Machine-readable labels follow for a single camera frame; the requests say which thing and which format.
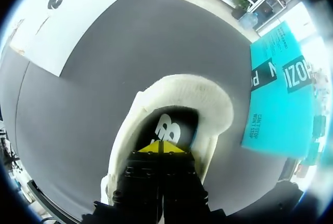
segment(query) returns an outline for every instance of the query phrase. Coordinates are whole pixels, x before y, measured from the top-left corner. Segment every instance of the sneaker insole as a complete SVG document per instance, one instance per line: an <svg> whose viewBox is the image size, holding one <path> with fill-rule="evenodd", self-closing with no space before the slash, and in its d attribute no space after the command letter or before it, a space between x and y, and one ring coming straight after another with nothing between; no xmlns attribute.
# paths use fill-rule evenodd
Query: sneaker insole
<svg viewBox="0 0 333 224"><path fill-rule="evenodd" d="M172 106L157 109L144 120L135 150L140 150L156 140L162 140L189 151L198 121L198 112L192 108Z"/></svg>

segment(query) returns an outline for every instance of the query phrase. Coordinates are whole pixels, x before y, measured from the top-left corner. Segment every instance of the black cable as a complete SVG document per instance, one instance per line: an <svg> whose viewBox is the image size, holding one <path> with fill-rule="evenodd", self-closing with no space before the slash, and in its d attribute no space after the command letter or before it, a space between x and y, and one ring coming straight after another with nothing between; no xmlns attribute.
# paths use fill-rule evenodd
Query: black cable
<svg viewBox="0 0 333 224"><path fill-rule="evenodd" d="M55 220L55 218L53 218L53 217L46 217L46 218L42 219L40 223L44 223L44 222L46 222L48 220Z"/></svg>

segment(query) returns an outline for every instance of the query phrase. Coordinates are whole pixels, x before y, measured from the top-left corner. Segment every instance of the white sneaker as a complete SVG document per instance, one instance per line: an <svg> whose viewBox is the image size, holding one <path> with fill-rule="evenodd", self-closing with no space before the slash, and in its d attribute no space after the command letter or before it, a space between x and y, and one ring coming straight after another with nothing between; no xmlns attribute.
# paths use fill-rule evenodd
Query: white sneaker
<svg viewBox="0 0 333 224"><path fill-rule="evenodd" d="M228 94L201 76L166 76L139 91L114 141L108 175L101 181L101 202L113 205L113 192L129 153L155 139L190 149L203 183L217 138L231 126L233 118Z"/></svg>

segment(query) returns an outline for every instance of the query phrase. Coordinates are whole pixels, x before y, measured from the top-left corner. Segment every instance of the new balance logo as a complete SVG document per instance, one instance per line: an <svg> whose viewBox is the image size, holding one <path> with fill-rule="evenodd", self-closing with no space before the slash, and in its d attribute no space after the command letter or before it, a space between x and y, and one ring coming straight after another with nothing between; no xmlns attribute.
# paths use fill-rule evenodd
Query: new balance logo
<svg viewBox="0 0 333 224"><path fill-rule="evenodd" d="M162 141L171 141L176 144L181 137L181 128L177 123L171 122L169 115L163 114L157 124L155 134Z"/></svg>

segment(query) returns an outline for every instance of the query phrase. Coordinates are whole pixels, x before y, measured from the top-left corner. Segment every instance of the black logo on white box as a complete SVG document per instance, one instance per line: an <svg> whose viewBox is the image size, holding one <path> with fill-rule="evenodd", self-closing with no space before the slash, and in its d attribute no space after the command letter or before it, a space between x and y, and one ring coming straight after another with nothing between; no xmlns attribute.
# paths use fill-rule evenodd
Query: black logo on white box
<svg viewBox="0 0 333 224"><path fill-rule="evenodd" d="M311 83L311 74L303 56L299 56L283 66L287 90L292 93Z"/></svg>
<svg viewBox="0 0 333 224"><path fill-rule="evenodd" d="M251 91L277 80L276 68L272 58L262 63L251 72Z"/></svg>

